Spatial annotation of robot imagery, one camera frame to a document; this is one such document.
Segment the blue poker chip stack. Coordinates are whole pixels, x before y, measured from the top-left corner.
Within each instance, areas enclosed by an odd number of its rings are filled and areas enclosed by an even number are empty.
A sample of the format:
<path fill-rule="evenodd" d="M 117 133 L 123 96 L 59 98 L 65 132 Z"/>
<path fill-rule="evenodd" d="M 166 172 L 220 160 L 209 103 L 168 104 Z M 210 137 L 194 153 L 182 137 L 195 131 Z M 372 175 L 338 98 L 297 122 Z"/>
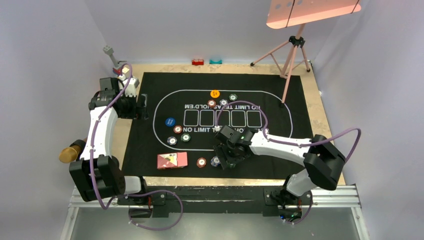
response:
<path fill-rule="evenodd" d="M 217 156 L 214 156 L 214 157 L 210 160 L 210 164 L 211 164 L 213 167 L 218 167 L 218 166 L 221 164 L 221 162 L 220 162 L 220 160 L 219 160 L 219 158 L 218 158 Z"/>

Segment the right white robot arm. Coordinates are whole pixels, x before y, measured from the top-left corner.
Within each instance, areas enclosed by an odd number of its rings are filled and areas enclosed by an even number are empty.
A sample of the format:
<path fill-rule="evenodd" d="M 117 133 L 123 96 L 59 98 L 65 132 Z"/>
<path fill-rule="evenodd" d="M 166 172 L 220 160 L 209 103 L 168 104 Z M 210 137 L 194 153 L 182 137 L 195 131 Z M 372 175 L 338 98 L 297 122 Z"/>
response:
<path fill-rule="evenodd" d="M 287 138 L 247 128 L 239 132 L 224 125 L 216 126 L 214 146 L 223 169 L 232 168 L 252 156 L 270 156 L 303 166 L 303 170 L 289 175 L 280 196 L 288 204 L 306 192 L 321 188 L 334 191 L 346 163 L 344 155 L 323 135 L 313 138 Z"/>

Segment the green poker chip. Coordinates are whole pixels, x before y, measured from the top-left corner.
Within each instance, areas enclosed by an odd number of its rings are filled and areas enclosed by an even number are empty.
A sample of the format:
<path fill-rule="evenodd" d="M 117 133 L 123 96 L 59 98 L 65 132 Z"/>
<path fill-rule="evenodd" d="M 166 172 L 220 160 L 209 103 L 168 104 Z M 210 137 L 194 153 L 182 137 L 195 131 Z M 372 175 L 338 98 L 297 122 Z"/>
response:
<path fill-rule="evenodd" d="M 236 101 L 238 99 L 238 96 L 233 93 L 233 94 L 230 94 L 228 96 L 228 99 L 229 99 L 229 101 L 234 102 L 234 101 Z"/>
<path fill-rule="evenodd" d="M 188 133 L 183 133 L 180 137 L 181 141 L 189 142 L 191 140 L 191 135 Z"/>

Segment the orange round button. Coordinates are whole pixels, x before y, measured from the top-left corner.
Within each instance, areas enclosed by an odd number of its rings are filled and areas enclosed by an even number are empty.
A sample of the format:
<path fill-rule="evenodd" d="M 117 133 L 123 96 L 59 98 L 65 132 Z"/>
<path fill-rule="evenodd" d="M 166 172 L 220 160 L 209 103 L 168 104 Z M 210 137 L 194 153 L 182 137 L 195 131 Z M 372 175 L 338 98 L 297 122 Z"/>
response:
<path fill-rule="evenodd" d="M 220 91 L 216 90 L 216 89 L 214 89 L 210 92 L 210 96 L 214 99 L 218 98 L 220 95 L 221 95 Z"/>

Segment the green poker chip top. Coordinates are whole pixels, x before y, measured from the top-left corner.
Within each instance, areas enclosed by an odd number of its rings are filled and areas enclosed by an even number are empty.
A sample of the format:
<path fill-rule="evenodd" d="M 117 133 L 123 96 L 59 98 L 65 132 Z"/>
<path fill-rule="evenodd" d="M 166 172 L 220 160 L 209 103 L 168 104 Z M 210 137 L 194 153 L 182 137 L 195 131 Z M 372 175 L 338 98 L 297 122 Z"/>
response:
<path fill-rule="evenodd" d="M 234 101 L 236 101 L 238 99 L 238 96 L 233 93 L 233 94 L 230 94 L 228 96 L 228 99 L 229 99 L 229 101 L 234 102 Z"/>

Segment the red poker chip stack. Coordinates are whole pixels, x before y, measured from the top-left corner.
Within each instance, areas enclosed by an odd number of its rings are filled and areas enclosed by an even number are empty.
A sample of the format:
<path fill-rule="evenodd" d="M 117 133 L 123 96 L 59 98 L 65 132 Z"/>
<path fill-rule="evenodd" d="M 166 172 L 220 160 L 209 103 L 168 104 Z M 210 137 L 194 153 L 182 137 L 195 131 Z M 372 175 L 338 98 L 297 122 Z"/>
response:
<path fill-rule="evenodd" d="M 196 165 L 198 168 L 204 168 L 207 165 L 207 160 L 203 157 L 198 158 L 196 161 Z"/>

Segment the blue poker chip top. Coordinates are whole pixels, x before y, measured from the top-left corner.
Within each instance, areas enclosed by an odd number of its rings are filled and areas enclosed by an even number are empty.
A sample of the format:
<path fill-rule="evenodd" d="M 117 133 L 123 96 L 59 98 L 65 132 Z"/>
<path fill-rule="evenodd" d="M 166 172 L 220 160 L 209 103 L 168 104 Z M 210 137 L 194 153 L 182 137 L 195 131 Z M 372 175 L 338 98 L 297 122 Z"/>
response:
<path fill-rule="evenodd" d="M 220 103 L 220 105 L 221 105 L 221 106 L 225 106 L 225 105 L 227 105 L 227 104 L 228 104 L 228 101 L 227 101 L 226 99 L 221 99 L 221 100 L 219 101 L 219 103 Z"/>

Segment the red poker chip top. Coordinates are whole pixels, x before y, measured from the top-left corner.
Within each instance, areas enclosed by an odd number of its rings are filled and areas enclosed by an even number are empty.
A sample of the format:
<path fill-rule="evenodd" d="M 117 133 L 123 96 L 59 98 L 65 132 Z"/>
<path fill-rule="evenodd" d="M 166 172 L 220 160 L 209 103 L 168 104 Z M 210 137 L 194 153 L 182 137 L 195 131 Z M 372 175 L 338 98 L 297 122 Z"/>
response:
<path fill-rule="evenodd" d="M 216 107 L 216 105 L 217 105 L 217 103 L 216 103 L 216 101 L 215 101 L 215 100 L 210 99 L 210 100 L 207 102 L 207 105 L 208 105 L 208 107 L 209 107 L 209 108 L 215 108 L 215 107 Z"/>

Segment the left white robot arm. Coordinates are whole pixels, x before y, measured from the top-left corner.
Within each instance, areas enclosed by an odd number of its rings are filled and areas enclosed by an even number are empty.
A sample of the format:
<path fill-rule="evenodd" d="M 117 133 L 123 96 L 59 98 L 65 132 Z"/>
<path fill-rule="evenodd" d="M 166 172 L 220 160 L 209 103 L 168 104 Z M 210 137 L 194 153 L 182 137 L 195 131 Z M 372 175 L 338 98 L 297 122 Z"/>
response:
<path fill-rule="evenodd" d="M 112 155 L 113 134 L 118 119 L 146 120 L 147 95 L 137 96 L 140 81 L 136 77 L 105 77 L 100 89 L 88 103 L 90 127 L 87 140 L 76 140 L 77 157 L 69 173 L 85 202 L 129 195 L 138 205 L 146 203 L 149 191 L 140 176 L 125 176 Z"/>

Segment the pink playing card box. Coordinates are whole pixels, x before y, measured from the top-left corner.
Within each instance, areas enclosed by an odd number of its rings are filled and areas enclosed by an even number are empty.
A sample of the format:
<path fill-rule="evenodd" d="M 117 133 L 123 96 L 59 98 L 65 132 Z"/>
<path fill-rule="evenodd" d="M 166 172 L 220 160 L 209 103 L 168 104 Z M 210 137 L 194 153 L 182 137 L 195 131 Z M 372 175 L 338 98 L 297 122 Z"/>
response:
<path fill-rule="evenodd" d="M 187 152 L 174 152 L 157 155 L 157 169 L 184 168 L 188 165 Z"/>

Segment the blue round dealer button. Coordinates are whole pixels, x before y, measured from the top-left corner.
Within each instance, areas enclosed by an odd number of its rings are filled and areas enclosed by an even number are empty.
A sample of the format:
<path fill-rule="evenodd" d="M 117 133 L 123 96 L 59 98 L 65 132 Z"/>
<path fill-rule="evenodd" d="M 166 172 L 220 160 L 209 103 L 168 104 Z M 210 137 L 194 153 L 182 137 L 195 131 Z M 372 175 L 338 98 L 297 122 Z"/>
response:
<path fill-rule="evenodd" d="M 176 119 L 175 119 L 175 118 L 173 118 L 173 117 L 168 117 L 168 118 L 165 120 L 165 125 L 166 125 L 167 127 L 173 127 L 173 126 L 175 126 L 175 125 L 176 125 Z"/>

